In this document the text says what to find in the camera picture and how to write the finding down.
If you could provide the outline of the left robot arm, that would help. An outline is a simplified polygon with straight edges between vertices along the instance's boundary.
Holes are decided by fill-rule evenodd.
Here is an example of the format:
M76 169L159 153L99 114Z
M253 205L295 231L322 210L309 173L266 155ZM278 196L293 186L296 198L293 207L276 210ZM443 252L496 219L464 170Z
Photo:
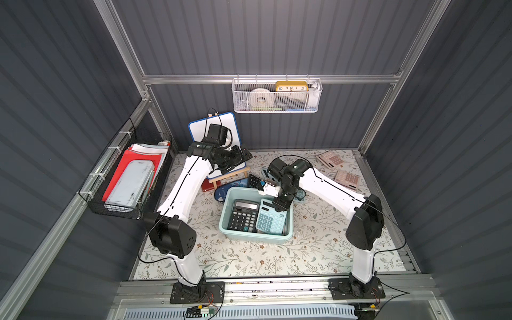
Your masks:
M200 302L207 296L205 272L193 252L197 233L187 224L191 207L206 177L219 170L228 173L252 158L245 145L225 149L215 143L194 142L187 151L183 170L165 201L156 209L156 217L147 223L147 237L173 262L177 300Z

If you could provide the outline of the mint green storage box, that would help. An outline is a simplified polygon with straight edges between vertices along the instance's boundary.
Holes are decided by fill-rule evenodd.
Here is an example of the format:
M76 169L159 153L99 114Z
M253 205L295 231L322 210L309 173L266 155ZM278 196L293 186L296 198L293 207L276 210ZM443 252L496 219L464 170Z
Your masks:
M219 230L230 239L283 244L293 235L293 207L276 211L273 197L257 189L233 187L227 192Z

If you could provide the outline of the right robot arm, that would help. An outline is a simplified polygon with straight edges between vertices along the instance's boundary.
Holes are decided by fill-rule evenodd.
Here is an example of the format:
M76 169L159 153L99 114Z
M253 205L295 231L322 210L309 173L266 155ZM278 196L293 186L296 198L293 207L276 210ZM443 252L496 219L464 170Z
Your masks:
M278 211L288 210L302 189L334 206L347 218L349 226L345 236L353 245L353 266L345 289L355 298L369 295L377 300L384 298L374 266L375 243L385 225L380 198L376 195L365 197L337 184L302 158L287 164L277 157L269 164L268 171L279 187L274 191L264 187L263 192L274 197L273 205Z

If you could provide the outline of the teal calculator back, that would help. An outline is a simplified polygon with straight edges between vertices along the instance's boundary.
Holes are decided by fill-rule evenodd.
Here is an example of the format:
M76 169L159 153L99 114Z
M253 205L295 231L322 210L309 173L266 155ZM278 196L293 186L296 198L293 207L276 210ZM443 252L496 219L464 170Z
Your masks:
M260 233L270 235L285 235L287 229L287 212L278 211L268 199L260 201L256 229Z

